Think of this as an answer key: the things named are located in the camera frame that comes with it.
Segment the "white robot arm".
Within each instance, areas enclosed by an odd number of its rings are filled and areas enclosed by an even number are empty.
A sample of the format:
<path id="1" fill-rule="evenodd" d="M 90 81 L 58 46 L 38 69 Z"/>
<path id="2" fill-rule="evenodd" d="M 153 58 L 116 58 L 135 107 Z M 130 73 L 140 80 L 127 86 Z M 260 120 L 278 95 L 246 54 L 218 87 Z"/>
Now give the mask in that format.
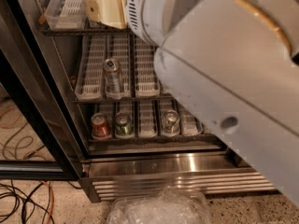
<path id="1" fill-rule="evenodd" d="M 299 204 L 299 0 L 85 0 L 156 46 L 166 90 Z"/>

